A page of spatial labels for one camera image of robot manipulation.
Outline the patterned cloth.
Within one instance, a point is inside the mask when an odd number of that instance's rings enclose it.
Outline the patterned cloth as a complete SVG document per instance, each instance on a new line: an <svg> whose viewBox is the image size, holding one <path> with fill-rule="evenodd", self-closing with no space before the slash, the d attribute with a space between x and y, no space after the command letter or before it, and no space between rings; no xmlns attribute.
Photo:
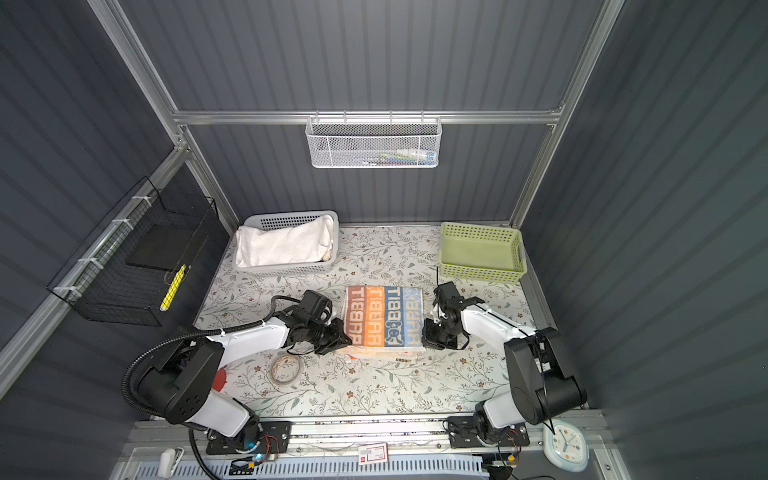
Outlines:
<svg viewBox="0 0 768 480"><path fill-rule="evenodd" d="M342 352L357 358L416 357L426 351L424 318L421 288L349 286L343 320L352 344Z"/></svg>

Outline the white towel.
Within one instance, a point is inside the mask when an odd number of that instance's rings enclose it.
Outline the white towel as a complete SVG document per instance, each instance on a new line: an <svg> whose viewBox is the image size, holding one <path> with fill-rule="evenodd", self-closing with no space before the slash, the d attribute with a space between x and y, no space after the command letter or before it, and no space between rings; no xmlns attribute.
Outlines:
<svg viewBox="0 0 768 480"><path fill-rule="evenodd" d="M330 215L276 230L241 226L235 235L234 265L251 268L327 261L334 244L334 227Z"/></svg>

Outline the green perforated plastic basket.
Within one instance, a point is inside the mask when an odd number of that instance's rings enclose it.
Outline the green perforated plastic basket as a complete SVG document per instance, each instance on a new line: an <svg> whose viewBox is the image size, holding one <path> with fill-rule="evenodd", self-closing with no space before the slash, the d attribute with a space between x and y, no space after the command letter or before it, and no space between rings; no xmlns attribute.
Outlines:
<svg viewBox="0 0 768 480"><path fill-rule="evenodd" d="M503 284L527 273L519 230L458 222L441 224L440 271L448 277Z"/></svg>

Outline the white plastic laundry basket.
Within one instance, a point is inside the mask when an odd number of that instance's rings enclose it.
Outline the white plastic laundry basket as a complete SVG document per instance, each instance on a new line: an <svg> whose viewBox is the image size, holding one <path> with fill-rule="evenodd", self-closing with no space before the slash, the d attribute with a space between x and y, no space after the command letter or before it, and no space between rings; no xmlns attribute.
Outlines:
<svg viewBox="0 0 768 480"><path fill-rule="evenodd" d="M331 252L331 258L327 261L321 261L316 263L296 263L285 265L272 265L262 267L251 268L238 268L234 265L234 254L236 251L236 237L234 236L233 245L234 253L232 255L233 268L237 271L247 272L254 274L260 278L274 277L274 276L298 276L298 275L311 275L327 273L331 270L334 262L338 256L339 248L339 222L338 216L334 211L304 211L304 212L287 212L277 214L263 214L253 215L247 218L243 225L255 227L260 230L276 230L287 227L300 226L302 224L311 222L322 215L330 215L335 221L334 227L334 244Z"/></svg>

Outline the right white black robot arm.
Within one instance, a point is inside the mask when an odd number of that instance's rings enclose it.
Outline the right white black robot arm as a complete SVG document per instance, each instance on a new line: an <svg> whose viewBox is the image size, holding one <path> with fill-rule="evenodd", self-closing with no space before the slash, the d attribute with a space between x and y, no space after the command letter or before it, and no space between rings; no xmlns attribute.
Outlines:
<svg viewBox="0 0 768 480"><path fill-rule="evenodd" d="M587 402L572 355L561 333L535 329L493 310L479 297L464 297L452 282L434 289L432 315L424 320L422 344L462 351L476 339L504 357L509 387L480 402L476 429L546 423Z"/></svg>

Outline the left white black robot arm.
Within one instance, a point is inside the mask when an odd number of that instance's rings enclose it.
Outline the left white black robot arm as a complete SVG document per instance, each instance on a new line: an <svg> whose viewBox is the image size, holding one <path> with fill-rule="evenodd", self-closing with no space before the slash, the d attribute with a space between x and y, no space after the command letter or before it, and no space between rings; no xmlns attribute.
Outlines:
<svg viewBox="0 0 768 480"><path fill-rule="evenodd" d="M241 402L214 389L218 372L262 351L312 345L326 355L352 344L330 298L307 290L300 298L275 295L264 318L223 329L196 330L165 340L126 369L121 393L127 404L170 424L213 430L233 438L257 422Z"/></svg>

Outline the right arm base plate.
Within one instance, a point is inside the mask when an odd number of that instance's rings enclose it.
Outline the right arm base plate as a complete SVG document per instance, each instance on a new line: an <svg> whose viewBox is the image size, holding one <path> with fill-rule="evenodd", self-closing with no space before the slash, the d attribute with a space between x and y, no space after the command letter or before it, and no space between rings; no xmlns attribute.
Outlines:
<svg viewBox="0 0 768 480"><path fill-rule="evenodd" d="M449 416L442 426L453 449L503 447L519 449L530 445L525 424L494 428L475 416Z"/></svg>

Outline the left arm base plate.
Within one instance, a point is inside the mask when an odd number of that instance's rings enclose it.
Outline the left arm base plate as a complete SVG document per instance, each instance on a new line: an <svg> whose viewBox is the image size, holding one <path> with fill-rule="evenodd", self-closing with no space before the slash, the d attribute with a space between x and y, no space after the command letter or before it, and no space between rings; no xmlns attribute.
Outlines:
<svg viewBox="0 0 768 480"><path fill-rule="evenodd" d="M207 433L207 455L277 455L286 453L291 438L289 421L251 420L232 437Z"/></svg>

